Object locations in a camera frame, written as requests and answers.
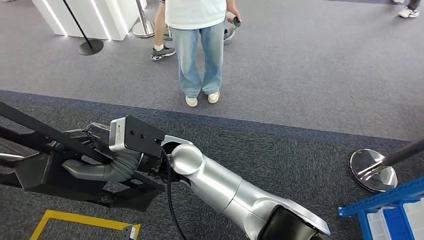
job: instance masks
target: light blue jeans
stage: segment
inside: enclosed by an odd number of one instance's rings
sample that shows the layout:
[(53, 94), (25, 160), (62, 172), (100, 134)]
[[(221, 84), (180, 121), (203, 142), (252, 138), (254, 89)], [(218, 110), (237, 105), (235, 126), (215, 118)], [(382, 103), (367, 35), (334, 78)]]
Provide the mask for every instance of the light blue jeans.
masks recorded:
[[(224, 22), (201, 29), (169, 27), (178, 55), (179, 84), (189, 98), (197, 98), (200, 91), (207, 95), (220, 89), (224, 54)], [(196, 68), (198, 37), (204, 52), (203, 82)]]

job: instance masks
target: white sneaker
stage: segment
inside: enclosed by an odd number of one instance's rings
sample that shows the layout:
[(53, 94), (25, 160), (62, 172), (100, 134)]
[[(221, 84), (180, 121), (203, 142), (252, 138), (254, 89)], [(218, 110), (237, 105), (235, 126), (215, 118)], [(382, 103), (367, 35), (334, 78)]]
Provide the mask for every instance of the white sneaker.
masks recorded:
[(416, 18), (420, 15), (420, 12), (411, 10), (408, 7), (405, 7), (402, 11), (399, 12), (399, 16), (402, 18)]
[(192, 108), (198, 105), (198, 99), (196, 97), (191, 98), (191, 97), (185, 96), (185, 102), (187, 103), (187, 105), (189, 105)]
[(210, 104), (215, 104), (216, 102), (218, 102), (218, 100), (220, 99), (220, 91), (216, 91), (214, 93), (211, 93), (207, 96), (207, 101)]

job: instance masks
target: gray carpet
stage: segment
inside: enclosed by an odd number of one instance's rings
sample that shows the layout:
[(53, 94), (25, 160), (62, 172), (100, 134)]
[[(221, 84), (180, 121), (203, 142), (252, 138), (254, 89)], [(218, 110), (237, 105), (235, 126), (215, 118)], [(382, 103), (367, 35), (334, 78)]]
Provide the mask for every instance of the gray carpet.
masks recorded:
[[(387, 154), (406, 144), (393, 139), (10, 91), (0, 91), (0, 101), (60, 131), (81, 128), (90, 122), (108, 123), (131, 114), (169, 135), (192, 141), (205, 155), (258, 187), (304, 205), (327, 221), (333, 240), (362, 239), (355, 218), (337, 216), (337, 207), (370, 195), (351, 179), (347, 170), (350, 155), (364, 147)], [(5, 119), (0, 119), (0, 126), (25, 131)], [(400, 182), (421, 176), (423, 155), (397, 165), (396, 170)], [(141, 239), (178, 239), (165, 194), (158, 196), (146, 212), (137, 212), (12, 187), (0, 186), (0, 189), (0, 239), (27, 239), (47, 209), (141, 224)], [(245, 239), (240, 230), (184, 184), (176, 183), (172, 189), (176, 215), (188, 239)], [(111, 239), (116, 234), (113, 230), (53, 221), (41, 236), (42, 239)]]
[[(1, 4), (0, 89), (390, 139), (423, 136), (424, 17), (401, 19), (401, 6), (390, 4), (237, 4), (243, 25), (225, 46), (216, 105), (204, 96), (197, 108), (185, 105), (177, 58), (151, 61), (152, 39), (129, 35), (81, 56), (83, 40), (54, 36), (30, 0)], [(149, 1), (149, 19), (156, 6)], [(202, 69), (200, 49), (197, 57)]]

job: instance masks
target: person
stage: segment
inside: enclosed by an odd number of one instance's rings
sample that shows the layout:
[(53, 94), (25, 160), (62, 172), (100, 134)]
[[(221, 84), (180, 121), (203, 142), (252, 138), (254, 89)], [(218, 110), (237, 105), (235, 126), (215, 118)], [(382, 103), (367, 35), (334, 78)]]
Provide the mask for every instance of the person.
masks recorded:
[[(405, 0), (393, 0), (394, 3), (403, 4)], [(421, 0), (410, 0), (409, 4), (399, 12), (399, 16), (402, 18), (416, 18), (420, 15), (420, 12), (417, 11), (418, 5), (420, 5)]]
[[(235, 0), (169, 0), (165, 23), (172, 34), (178, 56), (178, 78), (185, 102), (196, 107), (200, 91), (209, 103), (220, 98), (226, 11), (241, 16)], [(204, 52), (203, 81), (196, 68), (198, 35)]]
[[(169, 31), (165, 24), (165, 0), (159, 0), (156, 16), (154, 17), (154, 47), (151, 51), (150, 58), (154, 61), (161, 60), (164, 57), (169, 57), (175, 54), (176, 50), (173, 47), (167, 47), (164, 44), (164, 34)], [(236, 34), (236, 28), (233, 24), (227, 21), (224, 29), (224, 41), (230, 40)]]
[(154, 47), (150, 58), (154, 61), (161, 60), (175, 54), (173, 47), (167, 47), (164, 44), (164, 34), (167, 26), (165, 25), (165, 0), (159, 0), (156, 16), (154, 17)]

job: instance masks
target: silver robotic arm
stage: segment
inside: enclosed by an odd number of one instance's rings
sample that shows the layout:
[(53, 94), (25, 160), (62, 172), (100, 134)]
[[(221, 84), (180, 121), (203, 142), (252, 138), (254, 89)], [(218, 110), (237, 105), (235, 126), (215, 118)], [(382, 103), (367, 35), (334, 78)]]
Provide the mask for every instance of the silver robotic arm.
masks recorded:
[[(99, 146), (103, 145), (103, 149), (114, 152), (113, 161), (107, 165), (86, 165), (72, 159), (65, 161), (62, 166), (75, 178), (125, 181), (136, 170), (140, 171), (146, 157), (141, 157), (142, 153), (147, 152), (152, 157), (147, 162), (153, 163), (148, 164), (148, 172), (160, 176), (161, 170), (167, 171), (162, 153), (168, 149), (166, 156), (172, 174), (185, 180), (199, 198), (227, 216), (250, 240), (312, 240), (330, 235), (327, 223), (306, 208), (263, 191), (203, 155), (190, 141), (164, 135), (136, 118), (128, 116), (113, 120), (110, 131), (92, 123), (87, 133)], [(173, 181), (161, 176), (168, 182)]]
[[(309, 240), (318, 233), (330, 235), (327, 223), (306, 208), (243, 180), (192, 144), (177, 146), (170, 164), (189, 180), (199, 198), (232, 220), (251, 240)], [(279, 222), (271, 223), (271, 216)]]

